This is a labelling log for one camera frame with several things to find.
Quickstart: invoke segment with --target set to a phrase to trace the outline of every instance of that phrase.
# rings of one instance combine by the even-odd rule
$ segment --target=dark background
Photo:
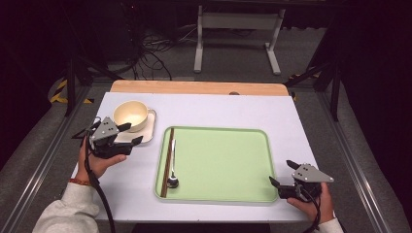
[[[393,1],[353,4],[360,11],[339,13],[347,20],[329,28],[314,64],[343,54],[342,82],[351,106],[380,168],[412,222],[412,201],[408,197],[412,155],[410,13],[405,4]],[[0,167],[49,109],[49,89],[64,75],[72,54],[84,55],[102,66],[110,60],[136,58],[139,51],[130,39],[135,39],[134,43],[139,40],[130,33],[139,34],[150,26],[176,39],[175,29],[196,21],[196,14],[184,14],[188,8],[196,9],[140,6],[140,12],[135,14],[141,21],[131,32],[130,18],[124,16],[119,2],[2,1]],[[327,27],[334,13],[322,12],[287,11],[284,26]]]

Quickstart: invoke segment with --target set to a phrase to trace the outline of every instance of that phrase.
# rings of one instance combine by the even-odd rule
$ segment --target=human hand
[[[329,192],[329,188],[327,187],[326,183],[321,183],[322,186],[322,193],[321,193],[321,220],[319,224],[322,224],[324,222],[330,221],[334,219],[333,216],[333,203],[332,203],[332,197]],[[305,213],[309,220],[314,221],[317,211],[315,208],[315,205],[313,203],[305,203],[300,200],[297,200],[295,198],[288,198],[288,203],[295,206],[299,210],[301,210],[303,213]]]
[[[120,163],[126,160],[127,156],[125,154],[118,154],[108,159],[99,158],[91,154],[88,157],[88,161],[90,164],[90,169],[93,171],[96,178],[100,178],[106,172],[107,168],[113,166],[117,163]],[[89,182],[88,174],[85,167],[85,159],[86,159],[86,139],[83,139],[82,147],[80,148],[79,152],[79,161],[78,161],[78,172],[76,174],[75,179],[82,181],[82,182]]]

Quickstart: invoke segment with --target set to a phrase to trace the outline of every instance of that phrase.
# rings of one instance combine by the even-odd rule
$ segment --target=green tray
[[[164,132],[155,193],[160,197],[171,128]],[[174,126],[177,188],[164,199],[273,202],[278,194],[266,134],[256,129]]]

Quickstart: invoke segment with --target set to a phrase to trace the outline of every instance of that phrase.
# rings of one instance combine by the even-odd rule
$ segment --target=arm
[[[343,232],[342,227],[339,224],[337,218],[333,215],[333,202],[330,195],[329,189],[326,183],[321,183],[322,193],[321,193],[321,220],[319,224],[320,233],[340,233]],[[314,221],[316,217],[316,208],[313,203],[304,203],[295,198],[288,198],[288,203],[295,206],[303,213],[305,213],[309,220]]]
[[[94,188],[88,185],[85,159],[85,141],[83,141],[75,179],[67,184],[61,200],[54,201],[45,208],[33,232],[98,232],[94,218],[99,213],[99,208],[92,203]],[[125,159],[124,154],[109,159],[98,158],[91,154],[89,162],[93,173],[100,178],[108,167]]]

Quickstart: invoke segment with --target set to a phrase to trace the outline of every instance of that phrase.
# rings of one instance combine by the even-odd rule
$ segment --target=bowl
[[[125,132],[134,133],[146,126],[148,121],[148,107],[139,101],[128,101],[116,107],[113,121],[116,125],[131,123],[130,129]]]

